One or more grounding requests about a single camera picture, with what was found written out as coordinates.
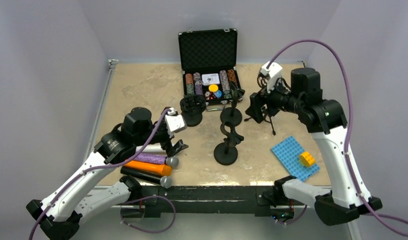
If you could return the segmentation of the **black shock-mount microphone stand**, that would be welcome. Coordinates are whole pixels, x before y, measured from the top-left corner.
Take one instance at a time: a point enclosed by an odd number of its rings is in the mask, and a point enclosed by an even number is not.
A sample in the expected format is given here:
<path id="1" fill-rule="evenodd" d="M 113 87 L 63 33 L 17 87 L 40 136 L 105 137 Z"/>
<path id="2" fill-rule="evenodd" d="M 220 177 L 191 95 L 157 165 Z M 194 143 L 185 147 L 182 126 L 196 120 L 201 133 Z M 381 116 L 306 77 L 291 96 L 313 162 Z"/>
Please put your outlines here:
<path id="1" fill-rule="evenodd" d="M 187 95 L 180 100 L 181 115 L 188 127 L 199 125 L 206 109 L 206 99 L 203 95 Z"/>

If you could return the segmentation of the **white microphone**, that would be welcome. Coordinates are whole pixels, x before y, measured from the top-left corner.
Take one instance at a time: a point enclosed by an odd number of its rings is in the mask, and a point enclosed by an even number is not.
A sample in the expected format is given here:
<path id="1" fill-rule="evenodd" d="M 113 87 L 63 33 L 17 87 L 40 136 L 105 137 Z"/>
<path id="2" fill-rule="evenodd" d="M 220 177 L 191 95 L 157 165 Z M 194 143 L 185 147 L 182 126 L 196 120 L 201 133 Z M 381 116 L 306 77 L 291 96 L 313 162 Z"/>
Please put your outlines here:
<path id="1" fill-rule="evenodd" d="M 137 146 L 135 152 L 139 152 L 141 149 L 141 153 L 147 153 L 147 154 L 160 154 L 160 155 L 166 155 L 166 151 L 162 149 L 160 144 L 148 144 L 147 146 Z"/>

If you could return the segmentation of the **orange microphone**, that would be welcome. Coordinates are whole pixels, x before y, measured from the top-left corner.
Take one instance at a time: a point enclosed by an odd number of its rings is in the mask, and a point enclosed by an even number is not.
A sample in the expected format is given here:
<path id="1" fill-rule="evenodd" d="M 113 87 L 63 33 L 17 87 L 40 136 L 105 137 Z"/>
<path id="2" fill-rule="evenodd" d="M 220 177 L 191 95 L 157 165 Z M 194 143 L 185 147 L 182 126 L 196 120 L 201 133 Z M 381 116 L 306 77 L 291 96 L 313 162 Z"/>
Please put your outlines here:
<path id="1" fill-rule="evenodd" d="M 126 163 L 124 166 L 131 169 L 157 174 L 160 176 L 170 176 L 172 173 L 172 168 L 165 164 L 153 164 L 132 160 Z"/>

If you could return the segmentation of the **black clip microphone stand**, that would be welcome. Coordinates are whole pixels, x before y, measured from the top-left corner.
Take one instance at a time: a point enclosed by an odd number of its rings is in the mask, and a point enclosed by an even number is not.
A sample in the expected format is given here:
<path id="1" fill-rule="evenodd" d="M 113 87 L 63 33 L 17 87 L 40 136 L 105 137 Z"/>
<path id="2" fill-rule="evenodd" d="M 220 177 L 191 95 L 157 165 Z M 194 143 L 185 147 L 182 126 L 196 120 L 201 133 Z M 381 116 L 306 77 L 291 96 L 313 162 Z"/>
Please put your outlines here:
<path id="1" fill-rule="evenodd" d="M 233 81 L 229 83 L 229 86 L 232 94 L 231 107 L 227 107 L 222 110 L 220 120 L 222 123 L 229 122 L 236 127 L 242 122 L 243 119 L 242 113 L 237 109 L 237 105 L 238 102 L 243 100 L 245 91 L 238 87 L 238 85 Z"/>

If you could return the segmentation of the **black silver-mesh microphone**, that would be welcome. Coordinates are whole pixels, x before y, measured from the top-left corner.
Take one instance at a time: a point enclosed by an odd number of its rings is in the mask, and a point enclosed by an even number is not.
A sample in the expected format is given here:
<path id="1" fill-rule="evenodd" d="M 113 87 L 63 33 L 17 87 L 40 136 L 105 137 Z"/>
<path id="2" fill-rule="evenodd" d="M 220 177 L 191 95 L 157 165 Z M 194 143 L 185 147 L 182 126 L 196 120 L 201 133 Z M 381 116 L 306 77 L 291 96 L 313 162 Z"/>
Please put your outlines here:
<path id="1" fill-rule="evenodd" d="M 123 175 L 129 175 L 140 180 L 153 183 L 156 185 L 160 185 L 165 189 L 169 189 L 173 186 L 173 179 L 170 176 L 160 176 L 154 173 L 145 172 L 142 170 L 137 170 L 134 168 L 129 168 L 127 166 L 123 166 L 120 169 L 120 173 Z"/>

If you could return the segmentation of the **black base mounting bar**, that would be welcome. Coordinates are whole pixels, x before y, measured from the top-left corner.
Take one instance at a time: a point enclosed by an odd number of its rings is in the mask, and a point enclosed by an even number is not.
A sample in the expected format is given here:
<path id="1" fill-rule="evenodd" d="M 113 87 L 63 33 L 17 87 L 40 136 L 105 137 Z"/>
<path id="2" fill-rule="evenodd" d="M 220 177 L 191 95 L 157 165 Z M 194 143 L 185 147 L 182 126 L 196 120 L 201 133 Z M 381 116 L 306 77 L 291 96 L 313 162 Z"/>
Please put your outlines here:
<path id="1" fill-rule="evenodd" d="M 270 217 L 282 211 L 304 206 L 299 201 L 273 198 L 274 188 L 269 186 L 143 186 L 142 203 L 120 203 L 123 208 L 142 207 L 146 218 L 159 218 L 163 213 L 178 214 L 252 214 Z"/>

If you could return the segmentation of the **yellow building brick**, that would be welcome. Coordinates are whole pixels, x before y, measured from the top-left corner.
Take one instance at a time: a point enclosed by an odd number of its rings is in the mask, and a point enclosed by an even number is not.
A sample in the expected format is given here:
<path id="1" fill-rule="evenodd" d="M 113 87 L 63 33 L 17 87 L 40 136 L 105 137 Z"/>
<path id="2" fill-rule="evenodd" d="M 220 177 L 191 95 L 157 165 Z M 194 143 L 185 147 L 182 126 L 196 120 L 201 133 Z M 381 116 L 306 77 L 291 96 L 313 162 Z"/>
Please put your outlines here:
<path id="1" fill-rule="evenodd" d="M 298 160 L 306 168 L 310 168 L 316 164 L 315 158 L 308 152 L 304 151 L 298 156 Z"/>

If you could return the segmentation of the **black tripod stand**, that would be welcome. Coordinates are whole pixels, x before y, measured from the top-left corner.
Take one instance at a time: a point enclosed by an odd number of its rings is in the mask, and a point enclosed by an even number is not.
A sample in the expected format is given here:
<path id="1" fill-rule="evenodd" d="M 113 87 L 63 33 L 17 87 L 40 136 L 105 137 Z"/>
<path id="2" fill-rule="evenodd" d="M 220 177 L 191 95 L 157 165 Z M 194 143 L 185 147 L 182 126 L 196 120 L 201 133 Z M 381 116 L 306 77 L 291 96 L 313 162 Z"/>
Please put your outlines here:
<path id="1" fill-rule="evenodd" d="M 262 90 L 262 86 L 263 86 L 263 80 L 257 75 L 256 81 L 257 81 L 257 85 L 260 87 L 260 90 Z M 274 125 L 273 125 L 273 121 L 272 121 L 272 114 L 263 114 L 263 121 L 262 122 L 266 122 L 266 123 L 270 123 L 271 129 L 272 129 L 272 134 L 275 136 L 276 135 L 276 131 L 274 129 Z M 245 122 L 248 122 L 249 120 L 251 120 L 251 117 L 247 117 L 244 119 Z"/>

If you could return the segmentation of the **black poker chip case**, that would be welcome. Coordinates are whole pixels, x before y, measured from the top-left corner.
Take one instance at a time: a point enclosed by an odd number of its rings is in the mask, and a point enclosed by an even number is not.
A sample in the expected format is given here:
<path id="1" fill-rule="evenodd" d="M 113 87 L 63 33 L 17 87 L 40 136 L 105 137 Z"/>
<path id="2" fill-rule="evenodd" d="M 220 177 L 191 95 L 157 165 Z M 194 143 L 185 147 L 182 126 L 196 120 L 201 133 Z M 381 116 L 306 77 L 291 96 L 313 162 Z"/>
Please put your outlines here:
<path id="1" fill-rule="evenodd" d="M 184 31 L 177 37 L 184 97 L 189 97 L 191 92 L 191 88 L 187 87 L 187 74 L 218 74 L 233 70 L 236 85 L 241 87 L 237 72 L 237 29 Z"/>

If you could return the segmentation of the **blue building baseplate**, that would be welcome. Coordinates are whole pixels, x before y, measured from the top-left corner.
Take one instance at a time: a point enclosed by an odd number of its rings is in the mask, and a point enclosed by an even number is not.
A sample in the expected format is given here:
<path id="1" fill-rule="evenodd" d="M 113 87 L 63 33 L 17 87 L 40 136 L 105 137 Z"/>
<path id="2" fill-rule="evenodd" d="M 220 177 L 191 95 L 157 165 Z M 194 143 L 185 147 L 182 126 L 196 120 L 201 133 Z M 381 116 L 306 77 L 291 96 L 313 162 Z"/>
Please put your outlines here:
<path id="1" fill-rule="evenodd" d="M 304 153 L 305 150 L 293 136 L 285 138 L 283 141 L 273 146 L 270 151 L 286 169 L 289 175 L 300 179 L 302 182 L 305 182 L 309 177 L 315 175 L 320 170 L 317 163 L 309 167 L 300 163 L 299 156 Z"/>

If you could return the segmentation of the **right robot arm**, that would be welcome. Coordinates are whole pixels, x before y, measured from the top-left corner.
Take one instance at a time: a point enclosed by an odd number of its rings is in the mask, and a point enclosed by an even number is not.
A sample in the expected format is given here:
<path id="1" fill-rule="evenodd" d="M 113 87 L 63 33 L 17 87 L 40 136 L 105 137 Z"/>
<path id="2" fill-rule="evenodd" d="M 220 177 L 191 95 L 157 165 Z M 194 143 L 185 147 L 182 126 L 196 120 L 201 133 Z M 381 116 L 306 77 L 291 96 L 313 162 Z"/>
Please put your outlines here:
<path id="1" fill-rule="evenodd" d="M 310 185 L 290 175 L 274 182 L 269 199 L 280 204 L 294 200 L 311 206 L 327 226 L 348 223 L 381 209 L 382 201 L 365 186 L 346 144 L 351 124 L 341 104 L 323 99 L 320 73 L 310 67 L 293 69 L 290 86 L 283 84 L 282 73 L 280 66 L 260 69 L 258 76 L 264 84 L 250 96 L 246 114 L 257 123 L 280 111 L 296 114 L 319 148 L 331 188 Z"/>

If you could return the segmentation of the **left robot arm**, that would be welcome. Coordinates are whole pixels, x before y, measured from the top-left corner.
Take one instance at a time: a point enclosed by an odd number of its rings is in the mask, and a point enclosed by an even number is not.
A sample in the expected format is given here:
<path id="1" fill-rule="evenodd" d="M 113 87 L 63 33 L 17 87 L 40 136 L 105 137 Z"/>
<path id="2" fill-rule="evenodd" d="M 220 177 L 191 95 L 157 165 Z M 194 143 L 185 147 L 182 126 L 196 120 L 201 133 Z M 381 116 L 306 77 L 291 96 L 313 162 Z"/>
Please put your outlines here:
<path id="1" fill-rule="evenodd" d="M 181 114 L 166 107 L 152 122 L 151 111 L 135 107 L 94 146 L 84 163 L 65 183 L 46 198 L 33 199 L 26 209 L 50 240 L 68 240 L 89 218 L 118 205 L 146 200 L 141 184 L 132 176 L 123 176 L 105 190 L 91 190 L 115 169 L 136 159 L 150 144 L 160 144 L 172 157 L 187 146 L 182 140 L 172 144 L 174 135 L 187 128 Z"/>

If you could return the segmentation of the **purple glitter microphone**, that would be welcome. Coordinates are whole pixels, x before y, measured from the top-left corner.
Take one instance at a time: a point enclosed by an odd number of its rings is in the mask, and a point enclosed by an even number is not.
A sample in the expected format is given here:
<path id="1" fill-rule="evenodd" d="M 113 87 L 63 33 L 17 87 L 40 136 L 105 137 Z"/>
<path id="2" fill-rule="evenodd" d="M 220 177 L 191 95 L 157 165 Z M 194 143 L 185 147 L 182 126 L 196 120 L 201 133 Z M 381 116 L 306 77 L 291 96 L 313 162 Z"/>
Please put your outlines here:
<path id="1" fill-rule="evenodd" d="M 155 165 L 167 165 L 172 168 L 177 168 L 180 163 L 177 156 L 165 156 L 152 153 L 140 153 L 138 156 L 134 157 L 133 160 Z"/>

